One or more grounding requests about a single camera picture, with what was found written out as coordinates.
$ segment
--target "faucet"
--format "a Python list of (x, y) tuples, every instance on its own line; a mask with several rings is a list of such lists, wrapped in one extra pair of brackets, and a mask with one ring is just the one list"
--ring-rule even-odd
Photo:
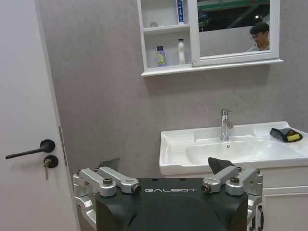
[(233, 128), (233, 124), (231, 122), (228, 121), (228, 113), (231, 112), (227, 109), (222, 109), (220, 111), (220, 116), (221, 116), (221, 131), (220, 131), (220, 139), (222, 141), (228, 141), (229, 137), (228, 137), (228, 128), (232, 129)]

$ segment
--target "bottle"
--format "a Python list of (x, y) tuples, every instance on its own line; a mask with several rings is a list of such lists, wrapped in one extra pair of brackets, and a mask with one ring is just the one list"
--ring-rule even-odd
[(165, 52), (163, 46), (157, 47), (156, 57), (157, 57), (157, 64), (159, 67), (166, 66)]
[(180, 38), (178, 43), (179, 65), (185, 65), (185, 45), (184, 39)]
[(184, 24), (184, 0), (175, 0), (178, 11), (178, 24)]

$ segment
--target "yellow sponge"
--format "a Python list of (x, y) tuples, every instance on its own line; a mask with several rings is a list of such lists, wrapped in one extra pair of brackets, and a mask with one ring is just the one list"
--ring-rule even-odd
[(291, 136), (287, 136), (287, 139), (288, 141), (294, 141), (294, 140), (297, 140), (300, 138), (300, 135), (299, 134), (294, 134), (294, 135), (291, 135)]

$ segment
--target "logo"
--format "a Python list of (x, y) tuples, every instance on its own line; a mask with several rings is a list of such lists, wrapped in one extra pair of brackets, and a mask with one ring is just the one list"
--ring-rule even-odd
[(146, 193), (155, 193), (155, 192), (161, 192), (161, 193), (166, 193), (166, 192), (194, 192), (197, 191), (197, 189), (170, 189), (170, 190), (166, 190), (166, 189), (145, 189), (144, 190)]

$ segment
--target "person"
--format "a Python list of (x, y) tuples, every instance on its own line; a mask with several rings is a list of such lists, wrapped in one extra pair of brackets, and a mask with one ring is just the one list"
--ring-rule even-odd
[(267, 23), (256, 23), (250, 30), (251, 40), (254, 40), (255, 44), (247, 52), (269, 50), (269, 30), (270, 26)]

